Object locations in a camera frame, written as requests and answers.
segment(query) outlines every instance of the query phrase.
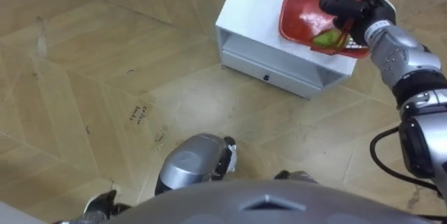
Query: drawer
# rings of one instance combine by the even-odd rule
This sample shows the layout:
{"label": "drawer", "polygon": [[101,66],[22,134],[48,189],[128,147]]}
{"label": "drawer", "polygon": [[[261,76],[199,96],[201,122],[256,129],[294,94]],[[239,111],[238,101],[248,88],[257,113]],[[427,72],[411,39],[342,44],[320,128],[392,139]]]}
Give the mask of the drawer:
{"label": "drawer", "polygon": [[238,70],[304,98],[310,98],[321,91],[321,88],[309,84],[308,82],[291,77],[278,70],[268,68],[255,61],[242,58],[241,56],[226,50],[221,53],[221,61],[223,65],[229,68]]}

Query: black glove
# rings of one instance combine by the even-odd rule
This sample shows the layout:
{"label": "black glove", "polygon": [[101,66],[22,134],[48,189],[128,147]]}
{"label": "black glove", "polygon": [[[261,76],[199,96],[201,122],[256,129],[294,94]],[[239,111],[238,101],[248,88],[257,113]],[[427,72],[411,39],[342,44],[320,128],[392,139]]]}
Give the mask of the black glove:
{"label": "black glove", "polygon": [[396,10],[388,0],[320,0],[320,8],[337,16],[333,23],[338,29],[343,29],[346,21],[353,19],[349,35],[363,46],[367,46],[365,33],[373,23],[388,20],[396,24]]}

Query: floor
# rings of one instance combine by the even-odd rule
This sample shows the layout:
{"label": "floor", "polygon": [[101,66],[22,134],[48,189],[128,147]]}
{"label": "floor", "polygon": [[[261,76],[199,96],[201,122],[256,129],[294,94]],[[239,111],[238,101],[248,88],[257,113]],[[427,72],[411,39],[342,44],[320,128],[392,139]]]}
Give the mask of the floor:
{"label": "floor", "polygon": [[[447,0],[392,0],[447,67]],[[306,170],[321,184],[413,213],[436,195],[389,177],[369,141],[399,122],[370,61],[306,101],[219,65],[216,43],[101,0],[0,0],[0,200],[43,221],[117,188],[153,196],[163,158],[195,133],[233,136],[233,177]],[[396,136],[379,145],[405,172]]]}

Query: green vegetable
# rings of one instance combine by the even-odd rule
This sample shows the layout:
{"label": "green vegetable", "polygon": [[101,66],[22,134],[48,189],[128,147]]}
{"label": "green vegetable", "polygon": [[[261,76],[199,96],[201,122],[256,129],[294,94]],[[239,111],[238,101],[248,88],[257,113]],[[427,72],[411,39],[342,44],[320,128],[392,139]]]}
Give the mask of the green vegetable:
{"label": "green vegetable", "polygon": [[339,29],[331,29],[328,31],[324,31],[319,35],[317,35],[316,37],[314,37],[312,42],[319,47],[326,47],[326,48],[335,47],[337,49],[342,49],[348,44],[349,39],[346,40],[346,43],[344,45],[342,45],[343,40],[340,40],[338,42],[338,45],[335,46],[335,43],[337,42],[337,39],[341,34],[342,32]]}

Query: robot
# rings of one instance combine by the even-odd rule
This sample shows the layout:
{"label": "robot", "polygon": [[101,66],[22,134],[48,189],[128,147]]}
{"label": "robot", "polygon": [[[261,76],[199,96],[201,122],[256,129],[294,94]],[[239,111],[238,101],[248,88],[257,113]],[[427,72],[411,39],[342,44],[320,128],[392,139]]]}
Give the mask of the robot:
{"label": "robot", "polygon": [[[356,6],[362,9],[346,12]],[[396,98],[402,122],[373,140],[373,159],[395,177],[438,191],[447,205],[447,79],[439,58],[396,26],[396,10],[388,0],[322,0],[320,7],[336,17],[339,29],[346,21],[353,23],[352,39],[369,46],[371,60]],[[355,15],[345,17],[347,13]],[[396,132],[407,170],[433,184],[397,174],[376,158],[377,141]],[[104,200],[103,195],[106,203],[98,205],[108,204],[111,210],[91,207],[86,214],[103,214],[103,220],[115,216],[107,221],[110,224],[431,223],[428,219],[447,223],[444,216],[414,216],[326,188],[303,172],[283,171],[272,180],[220,181],[234,168],[235,147],[229,137],[193,136],[165,160],[156,197],[117,211],[114,197]],[[88,223],[81,221],[66,223]]]}

